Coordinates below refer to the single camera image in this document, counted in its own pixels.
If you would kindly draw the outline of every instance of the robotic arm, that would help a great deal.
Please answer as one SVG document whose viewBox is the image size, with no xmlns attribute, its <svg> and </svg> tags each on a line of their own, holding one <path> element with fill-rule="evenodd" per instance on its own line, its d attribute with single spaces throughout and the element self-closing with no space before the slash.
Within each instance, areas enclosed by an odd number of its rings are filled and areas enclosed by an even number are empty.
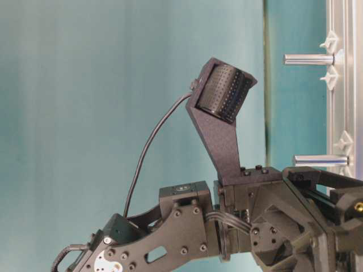
<svg viewBox="0 0 363 272">
<path fill-rule="evenodd" d="M 68 272 L 168 272 L 195 259 L 251 252 L 263 271 L 363 271 L 363 182 L 310 167 L 240 167 L 235 118 L 252 75 L 212 58 L 191 86 L 187 111 L 217 170 L 205 181 L 162 188 L 159 205 L 115 214 Z M 330 197 L 318 184 L 334 188 Z M 164 253 L 150 258 L 150 252 Z"/>
</svg>

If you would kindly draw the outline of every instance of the white plastic clip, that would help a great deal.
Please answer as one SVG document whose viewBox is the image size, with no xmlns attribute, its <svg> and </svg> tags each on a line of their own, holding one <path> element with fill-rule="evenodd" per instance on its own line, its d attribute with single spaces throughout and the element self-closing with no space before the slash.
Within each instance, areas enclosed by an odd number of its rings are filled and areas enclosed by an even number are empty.
<svg viewBox="0 0 363 272">
<path fill-rule="evenodd" d="M 334 144 L 334 147 L 337 147 L 340 150 L 342 150 L 347 156 L 351 152 L 352 146 L 353 146 L 352 137 L 345 130 L 341 134 L 339 141 Z"/>
<path fill-rule="evenodd" d="M 335 52 L 337 42 L 337 35 L 334 31 L 330 30 L 327 38 L 325 39 L 325 42 L 320 44 L 320 47 L 326 48 L 328 53 L 333 54 Z"/>
<path fill-rule="evenodd" d="M 334 66 L 330 66 L 327 74 L 324 77 L 320 78 L 320 80 L 324 80 L 327 83 L 329 91 L 332 91 L 338 80 L 338 76 L 338 72 L 335 70 Z"/>
</svg>

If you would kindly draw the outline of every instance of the small label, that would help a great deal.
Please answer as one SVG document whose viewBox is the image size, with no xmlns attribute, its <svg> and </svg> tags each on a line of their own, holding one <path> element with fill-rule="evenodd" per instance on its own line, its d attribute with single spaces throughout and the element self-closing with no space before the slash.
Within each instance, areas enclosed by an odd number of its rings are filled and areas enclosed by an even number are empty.
<svg viewBox="0 0 363 272">
<path fill-rule="evenodd" d="M 177 190 L 178 192 L 184 192 L 190 190 L 190 188 L 191 187 L 189 185 L 182 185 L 182 186 L 177 186 L 175 190 Z"/>
</svg>

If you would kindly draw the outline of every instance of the screw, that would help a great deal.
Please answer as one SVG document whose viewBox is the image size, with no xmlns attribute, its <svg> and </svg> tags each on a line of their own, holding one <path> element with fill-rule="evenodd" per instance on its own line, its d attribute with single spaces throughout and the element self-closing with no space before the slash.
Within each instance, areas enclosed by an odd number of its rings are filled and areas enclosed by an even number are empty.
<svg viewBox="0 0 363 272">
<path fill-rule="evenodd" d="M 194 210 L 193 210 L 193 213 L 198 214 L 199 212 L 200 212 L 200 209 L 198 207 L 195 207 Z"/>
<path fill-rule="evenodd" d="M 124 252 L 123 254 L 121 254 L 121 260 L 125 261 L 127 260 L 127 258 L 129 257 L 129 253 Z"/>
<path fill-rule="evenodd" d="M 223 194 L 225 192 L 225 190 L 222 187 L 218 188 L 218 195 L 220 196 L 221 194 Z"/>
<path fill-rule="evenodd" d="M 180 210 L 176 210 L 174 213 L 174 217 L 178 218 L 182 215 L 182 212 Z"/>
<path fill-rule="evenodd" d="M 253 233 L 254 235 L 258 235 L 258 234 L 260 233 L 260 230 L 259 230 L 258 228 L 254 228 L 254 229 L 252 230 L 252 233 Z"/>
<path fill-rule="evenodd" d="M 106 237 L 105 239 L 103 239 L 103 242 L 108 245 L 109 243 L 111 243 L 111 238 L 110 237 Z"/>
<path fill-rule="evenodd" d="M 186 255 L 188 253 L 188 248 L 186 246 L 181 248 L 180 254 L 181 255 Z"/>
<path fill-rule="evenodd" d="M 129 270 L 133 271 L 136 268 L 136 264 L 133 262 L 129 265 Z"/>
<path fill-rule="evenodd" d="M 316 247 L 316 238 L 311 238 L 310 239 L 310 245 L 311 247 L 315 248 Z"/>
<path fill-rule="evenodd" d="M 363 203 L 362 202 L 358 202 L 355 206 L 354 209 L 359 212 L 359 213 L 363 213 Z"/>
<path fill-rule="evenodd" d="M 304 176 L 303 175 L 297 175 L 296 181 L 303 181 L 303 180 L 304 180 Z"/>
<path fill-rule="evenodd" d="M 270 231 L 272 234 L 276 234 L 277 233 L 277 229 L 275 229 L 274 227 L 271 227 L 270 228 Z"/>
<path fill-rule="evenodd" d="M 107 252 L 108 256 L 109 257 L 112 257 L 113 255 L 115 255 L 115 250 L 114 249 L 110 249 L 108 252 Z"/>
<path fill-rule="evenodd" d="M 199 250 L 202 251 L 202 252 L 205 252 L 207 250 L 207 246 L 206 244 L 201 244 L 200 247 L 199 247 Z"/>
</svg>

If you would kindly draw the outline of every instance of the metal rod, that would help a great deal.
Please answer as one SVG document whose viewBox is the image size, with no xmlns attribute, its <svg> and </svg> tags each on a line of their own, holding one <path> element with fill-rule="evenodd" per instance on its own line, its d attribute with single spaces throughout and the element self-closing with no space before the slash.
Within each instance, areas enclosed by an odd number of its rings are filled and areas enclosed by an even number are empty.
<svg viewBox="0 0 363 272">
<path fill-rule="evenodd" d="M 347 166 L 348 157 L 345 155 L 295 155 L 293 156 L 293 164 L 311 167 Z"/>
<path fill-rule="evenodd" d="M 324 54 L 286 54 L 285 65 L 331 65 L 334 56 Z"/>
</svg>

